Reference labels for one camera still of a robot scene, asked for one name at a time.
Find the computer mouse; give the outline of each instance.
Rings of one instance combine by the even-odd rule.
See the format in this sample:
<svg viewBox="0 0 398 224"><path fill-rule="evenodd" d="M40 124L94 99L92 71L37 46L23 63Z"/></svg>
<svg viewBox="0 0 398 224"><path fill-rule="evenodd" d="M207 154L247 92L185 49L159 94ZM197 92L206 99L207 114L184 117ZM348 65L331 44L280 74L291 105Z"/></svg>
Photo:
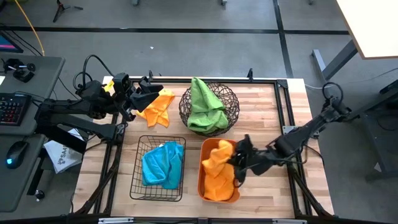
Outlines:
<svg viewBox="0 0 398 224"><path fill-rule="evenodd" d="M6 166L8 169L16 169L22 164L28 146L28 142L18 141L10 147L6 156Z"/></svg>

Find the wooden table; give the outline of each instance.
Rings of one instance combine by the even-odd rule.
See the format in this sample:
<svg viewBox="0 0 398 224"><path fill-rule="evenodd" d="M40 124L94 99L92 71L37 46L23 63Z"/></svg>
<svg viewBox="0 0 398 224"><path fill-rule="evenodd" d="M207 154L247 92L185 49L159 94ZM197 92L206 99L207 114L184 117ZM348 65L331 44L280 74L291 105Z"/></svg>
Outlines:
<svg viewBox="0 0 398 224"><path fill-rule="evenodd" d="M104 83L111 77L105 77ZM311 120L310 106L302 79L288 79L291 104L297 126ZM258 148L264 146L280 135L280 124L277 115L275 93L272 85L267 84L227 84L236 94L240 104L237 123L220 138L241 140L250 134L253 144ZM190 85L188 83L166 83L165 88L175 93L175 99L168 108L170 126L165 128L157 124L148 128L146 120L137 117L129 123L124 138L121 163L116 182L112 216L130 217L212 217L212 218L293 218L292 198L286 167L272 167L261 176L255 176L251 170L243 186L239 189L241 198L233 204L205 202L197 192L200 146L204 137L187 129L178 114L178 103L182 94ZM111 116L95 121L110 123ZM145 134L180 136L187 140L185 151L185 172L183 196L179 202L155 202L133 200L130 198L130 186L137 142ZM97 143L92 140L88 147ZM310 146L319 150L316 141ZM76 185L73 203L80 208L98 185L103 163L105 145L88 151L83 159L79 179ZM307 185L324 208L333 213L328 191L328 184L321 159L308 151L308 162L304 165ZM103 205L106 203L107 189L104 191ZM299 200L302 194L298 189Z"/></svg>
<svg viewBox="0 0 398 224"><path fill-rule="evenodd" d="M352 40L327 65L319 50L312 55L318 71L327 81L357 52L362 59L398 57L398 1L396 0L336 0Z"/></svg>

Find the green cloth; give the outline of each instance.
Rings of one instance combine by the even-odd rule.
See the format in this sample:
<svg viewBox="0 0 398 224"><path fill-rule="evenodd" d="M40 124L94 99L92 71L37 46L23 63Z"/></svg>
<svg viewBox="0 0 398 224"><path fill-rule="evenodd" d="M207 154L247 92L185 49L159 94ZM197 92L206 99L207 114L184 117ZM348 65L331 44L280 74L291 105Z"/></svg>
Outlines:
<svg viewBox="0 0 398 224"><path fill-rule="evenodd" d="M192 112L188 118L188 128L201 133L212 133L216 129L228 127L225 106L199 78L191 81Z"/></svg>

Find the butcher block tabletop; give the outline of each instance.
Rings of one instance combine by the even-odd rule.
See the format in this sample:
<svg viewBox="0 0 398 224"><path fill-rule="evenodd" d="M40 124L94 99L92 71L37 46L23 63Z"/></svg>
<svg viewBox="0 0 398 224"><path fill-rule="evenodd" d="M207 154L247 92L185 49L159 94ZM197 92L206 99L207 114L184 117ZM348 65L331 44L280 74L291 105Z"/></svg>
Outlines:
<svg viewBox="0 0 398 224"><path fill-rule="evenodd" d="M108 83L112 77L105 77ZM294 112L295 124L302 126L312 118L307 93L302 79L287 79L290 100ZM198 196L197 182L200 164L200 148L206 137L196 135L182 123L178 111L181 96L190 83L163 83L164 88L172 90L175 99L167 109L170 125L168 128L156 124L147 127L147 121L138 117L126 128L118 179L114 192L112 216L129 217L210 217L210 218L293 218L292 197L286 166L274 166L260 176L248 171L246 181L240 187L240 199L235 203L206 202ZM249 134L254 147L264 146L280 136L280 124L277 113L274 86L270 84L226 84L239 100L240 114L236 124L218 138L239 141ZM284 107L284 117L288 123L283 91L280 91ZM111 123L112 116L94 120L99 124ZM132 174L134 170L137 143L140 136L178 136L187 140L185 148L185 168L183 173L183 195L179 202L159 202L134 200L130 197ZM94 138L87 147L100 140ZM319 151L318 143L310 140L309 146ZM98 185L105 144L96 146L84 155L81 171L76 185L73 204L79 209L90 197ZM304 165L308 188L323 205L326 211L333 213L328 184L322 160L312 151L308 151L308 161ZM109 184L104 190L101 211L106 205ZM304 211L302 194L297 186L300 208Z"/></svg>

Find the monitor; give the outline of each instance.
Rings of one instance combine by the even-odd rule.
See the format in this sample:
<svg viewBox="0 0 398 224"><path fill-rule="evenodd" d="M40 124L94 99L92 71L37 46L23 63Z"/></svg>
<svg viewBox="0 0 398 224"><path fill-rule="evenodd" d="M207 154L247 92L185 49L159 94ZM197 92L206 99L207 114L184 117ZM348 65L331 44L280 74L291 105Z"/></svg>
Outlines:
<svg viewBox="0 0 398 224"><path fill-rule="evenodd" d="M0 32L0 52L23 53L23 51L5 33Z"/></svg>

